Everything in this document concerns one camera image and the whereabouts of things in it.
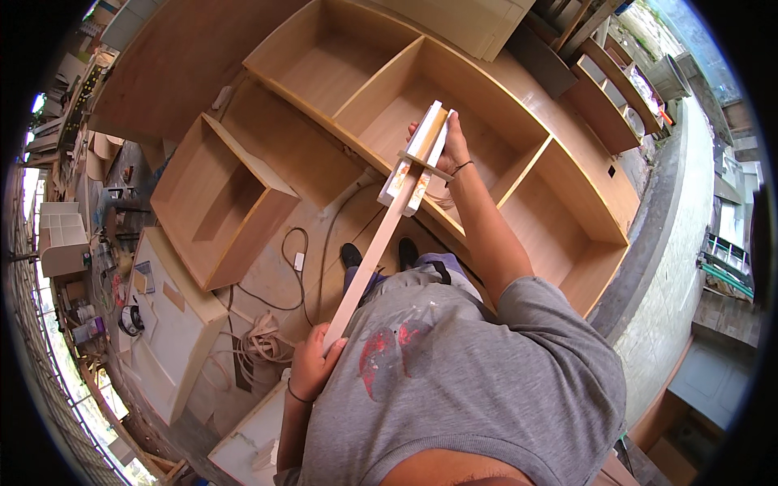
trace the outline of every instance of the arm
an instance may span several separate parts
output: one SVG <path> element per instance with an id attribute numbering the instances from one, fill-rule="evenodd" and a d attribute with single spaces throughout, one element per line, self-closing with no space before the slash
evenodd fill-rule
<path id="1" fill-rule="evenodd" d="M 446 145 L 438 167 L 451 174 L 471 158 L 459 125 L 459 114 L 451 114 L 448 124 Z M 408 130 L 413 133 L 416 126 L 418 124 L 412 124 Z M 499 297 L 511 282 L 534 275 L 530 259 L 495 206 L 474 163 L 458 170 L 448 187 L 462 220 L 475 270 L 484 282 L 489 299 L 497 306 Z"/>
<path id="2" fill-rule="evenodd" d="M 338 339 L 327 353 L 327 358 L 322 358 L 324 335 L 329 327 L 329 323 L 314 327 L 305 342 L 295 348 L 292 377 L 284 396 L 284 418 L 276 464 L 279 473 L 303 464 L 305 438 L 313 402 L 327 384 L 348 340 L 347 337 Z"/>

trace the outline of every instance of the gray t-shirt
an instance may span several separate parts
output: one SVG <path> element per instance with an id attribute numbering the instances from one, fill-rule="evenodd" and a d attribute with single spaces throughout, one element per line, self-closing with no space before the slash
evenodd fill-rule
<path id="1" fill-rule="evenodd" d="M 497 317 L 461 274 L 431 264 L 381 282 L 318 398 L 303 466 L 280 485 L 379 484 L 425 449 L 480 454 L 538 486 L 587 484 L 622 430 L 626 385 L 605 340 L 539 277 Z"/>

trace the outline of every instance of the tiled floor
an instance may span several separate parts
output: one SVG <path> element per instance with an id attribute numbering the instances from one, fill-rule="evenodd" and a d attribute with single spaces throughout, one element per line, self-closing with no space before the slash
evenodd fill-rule
<path id="1" fill-rule="evenodd" d="M 683 104 L 689 137 L 678 213 L 646 296 L 614 346 L 626 375 L 628 427 L 678 361 L 702 291 L 695 262 L 713 206 L 713 137 L 696 99 Z"/>

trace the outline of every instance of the white plug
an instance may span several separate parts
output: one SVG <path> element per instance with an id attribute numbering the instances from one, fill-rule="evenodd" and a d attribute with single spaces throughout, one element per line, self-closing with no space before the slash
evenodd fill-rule
<path id="1" fill-rule="evenodd" d="M 294 269 L 297 271 L 303 271 L 303 261 L 305 260 L 305 254 L 297 252 L 294 256 Z"/>

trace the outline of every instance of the ladder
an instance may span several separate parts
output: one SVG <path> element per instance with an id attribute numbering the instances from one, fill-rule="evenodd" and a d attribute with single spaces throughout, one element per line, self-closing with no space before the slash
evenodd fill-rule
<path id="1" fill-rule="evenodd" d="M 697 257 L 697 266 L 732 285 L 750 299 L 754 298 L 754 279 L 748 252 L 712 233 L 710 226 L 705 231 L 703 246 Z"/>

